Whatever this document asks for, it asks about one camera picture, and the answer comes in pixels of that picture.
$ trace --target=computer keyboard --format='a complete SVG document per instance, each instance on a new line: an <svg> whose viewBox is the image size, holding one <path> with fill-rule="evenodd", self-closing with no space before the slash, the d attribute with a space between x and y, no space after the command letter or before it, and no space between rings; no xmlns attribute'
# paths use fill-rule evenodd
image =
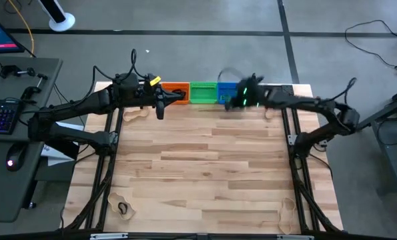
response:
<svg viewBox="0 0 397 240"><path fill-rule="evenodd" d="M19 100L0 100L0 134L12 134L22 106Z"/></svg>

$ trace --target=wooden tabletop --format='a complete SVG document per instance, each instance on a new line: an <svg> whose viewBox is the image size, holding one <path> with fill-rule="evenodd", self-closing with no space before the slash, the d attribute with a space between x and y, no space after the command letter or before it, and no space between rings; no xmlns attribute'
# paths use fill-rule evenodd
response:
<svg viewBox="0 0 397 240"><path fill-rule="evenodd" d="M95 90L109 84L98 82ZM296 95L312 96L309 85L293 86ZM319 127L315 113L298 115L302 131ZM136 214L125 221L108 207L104 230L281 233L282 200L295 198L281 113L273 111L267 117L263 108L227 113L223 105L189 104L170 105L164 120L157 120L151 109L146 118L123 122L111 192L124 196ZM90 114L85 130L103 131L105 120L106 115ZM88 149L82 155L92 152ZM327 161L325 153L312 153ZM89 200L96 165L95 155L76 165L63 213L65 224ZM312 157L308 167L316 202L342 229L329 170ZM311 227L307 204L304 209ZM282 211L285 231L290 213ZM292 233L299 233L296 210L292 223Z"/></svg>

